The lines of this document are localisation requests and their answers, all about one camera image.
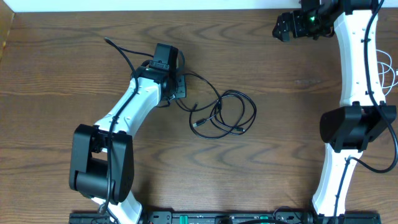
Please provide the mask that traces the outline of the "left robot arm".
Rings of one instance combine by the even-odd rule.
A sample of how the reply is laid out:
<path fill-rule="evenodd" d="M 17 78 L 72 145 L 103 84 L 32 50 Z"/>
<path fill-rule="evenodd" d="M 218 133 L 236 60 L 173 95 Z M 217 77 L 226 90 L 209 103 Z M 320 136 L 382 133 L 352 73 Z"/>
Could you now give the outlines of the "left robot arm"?
<path fill-rule="evenodd" d="M 73 133 L 69 186 L 99 205 L 96 213 L 71 213 L 70 223 L 142 223 L 143 206 L 132 191 L 133 138 L 161 101 L 184 98 L 185 81 L 177 76 L 183 53 L 158 43 L 154 54 L 133 68 L 128 89 L 94 125 Z"/>

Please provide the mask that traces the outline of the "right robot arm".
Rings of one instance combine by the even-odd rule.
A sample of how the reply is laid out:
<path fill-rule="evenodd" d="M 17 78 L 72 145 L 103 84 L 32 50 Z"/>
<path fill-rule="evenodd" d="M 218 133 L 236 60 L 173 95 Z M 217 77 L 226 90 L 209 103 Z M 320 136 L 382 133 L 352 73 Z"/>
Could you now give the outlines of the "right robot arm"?
<path fill-rule="evenodd" d="M 298 10 L 277 18 L 272 35 L 291 38 L 336 37 L 341 59 L 341 98 L 320 118 L 325 160 L 320 181 L 301 223 L 380 223 L 372 212 L 347 212 L 346 195 L 354 169 L 368 144 L 392 131 L 397 108 L 388 105 L 378 74 L 377 16 L 380 0 L 302 1 Z"/>

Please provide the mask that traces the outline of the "wooden side panel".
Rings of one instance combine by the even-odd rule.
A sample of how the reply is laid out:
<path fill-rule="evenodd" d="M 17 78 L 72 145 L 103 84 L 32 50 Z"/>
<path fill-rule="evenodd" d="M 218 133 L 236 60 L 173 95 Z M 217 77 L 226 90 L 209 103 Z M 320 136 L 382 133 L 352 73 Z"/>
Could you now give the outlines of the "wooden side panel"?
<path fill-rule="evenodd" d="M 1 0 L 0 4 L 0 54 L 1 58 L 3 56 L 3 52 L 6 46 L 6 41 L 10 33 L 10 29 L 12 26 L 12 22 L 14 19 L 14 11 L 3 1 Z"/>

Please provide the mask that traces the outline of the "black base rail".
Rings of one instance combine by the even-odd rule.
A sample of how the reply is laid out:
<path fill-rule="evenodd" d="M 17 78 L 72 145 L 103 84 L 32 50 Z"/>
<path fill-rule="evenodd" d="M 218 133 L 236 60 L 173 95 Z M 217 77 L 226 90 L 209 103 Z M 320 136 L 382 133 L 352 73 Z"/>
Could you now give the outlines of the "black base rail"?
<path fill-rule="evenodd" d="M 138 224 L 219 224 L 243 223 L 255 220 L 257 223 L 269 223 L 277 220 L 283 223 L 328 223 L 329 218 L 316 219 L 311 213 L 279 210 L 274 213 L 177 213 L 148 212 L 139 218 Z M 121 223 L 115 215 L 97 213 L 71 213 L 68 224 Z M 340 215 L 335 223 L 346 224 L 381 224 L 376 213 L 349 213 Z"/>

